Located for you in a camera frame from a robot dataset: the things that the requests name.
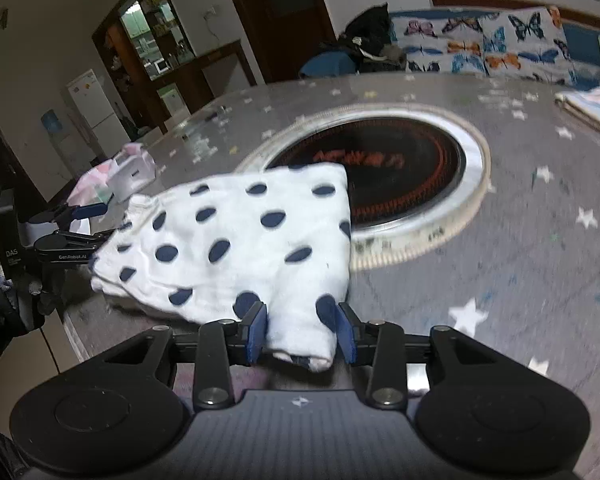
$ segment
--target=white refrigerator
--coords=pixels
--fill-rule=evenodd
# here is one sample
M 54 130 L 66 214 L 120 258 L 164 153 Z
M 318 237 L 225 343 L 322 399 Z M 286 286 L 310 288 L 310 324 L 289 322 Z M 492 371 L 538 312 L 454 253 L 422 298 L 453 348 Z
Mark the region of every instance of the white refrigerator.
M 93 70 L 77 77 L 66 87 L 102 151 L 112 158 L 130 139 Z

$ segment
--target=star pattern tablecloth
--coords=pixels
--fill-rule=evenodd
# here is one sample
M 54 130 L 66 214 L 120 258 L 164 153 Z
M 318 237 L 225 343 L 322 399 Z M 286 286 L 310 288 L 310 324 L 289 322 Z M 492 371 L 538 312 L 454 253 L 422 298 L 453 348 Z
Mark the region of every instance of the star pattern tablecloth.
M 556 87 L 457 75 L 384 74 L 293 81 L 217 99 L 221 120 L 187 139 L 167 136 L 150 150 L 158 177 L 144 192 L 233 171 L 264 140 L 302 117 L 359 102 L 418 102 L 472 122 L 491 149 L 489 192 L 474 220 L 435 251 L 399 265 L 352 273 L 349 303 L 361 319 L 407 332 L 449 324 L 574 390 L 592 417 L 576 471 L 600 479 L 600 133 L 554 103 Z M 114 208 L 92 230 L 117 225 Z M 156 324 L 75 300 L 65 316 L 83 357 Z M 176 323 L 180 332 L 190 330 Z M 312 375 L 265 360 L 233 370 L 243 387 L 360 386 L 341 364 Z M 177 391 L 190 390 L 190 367 Z

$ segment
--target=electrical outlet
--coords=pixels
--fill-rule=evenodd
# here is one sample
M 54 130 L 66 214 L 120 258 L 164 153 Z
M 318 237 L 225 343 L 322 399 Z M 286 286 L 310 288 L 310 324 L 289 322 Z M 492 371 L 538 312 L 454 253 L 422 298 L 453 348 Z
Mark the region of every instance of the electrical outlet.
M 205 11 L 205 16 L 217 16 L 219 11 L 219 6 L 212 5 Z

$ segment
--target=doorway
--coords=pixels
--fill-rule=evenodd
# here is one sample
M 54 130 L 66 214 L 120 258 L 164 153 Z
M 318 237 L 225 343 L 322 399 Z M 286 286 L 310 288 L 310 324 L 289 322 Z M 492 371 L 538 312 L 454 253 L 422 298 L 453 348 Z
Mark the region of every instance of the doorway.
M 298 78 L 319 43 L 335 40 L 324 0 L 233 1 L 267 83 Z

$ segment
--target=white cloth with navy dots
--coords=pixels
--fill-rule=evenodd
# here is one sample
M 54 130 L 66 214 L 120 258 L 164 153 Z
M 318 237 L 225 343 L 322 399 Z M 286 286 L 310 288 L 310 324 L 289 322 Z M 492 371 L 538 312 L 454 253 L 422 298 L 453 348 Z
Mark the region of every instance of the white cloth with navy dots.
M 321 371 L 336 349 L 349 251 L 342 166 L 218 175 L 132 196 L 90 263 L 91 286 L 196 323 L 241 319 L 260 300 L 269 351 Z

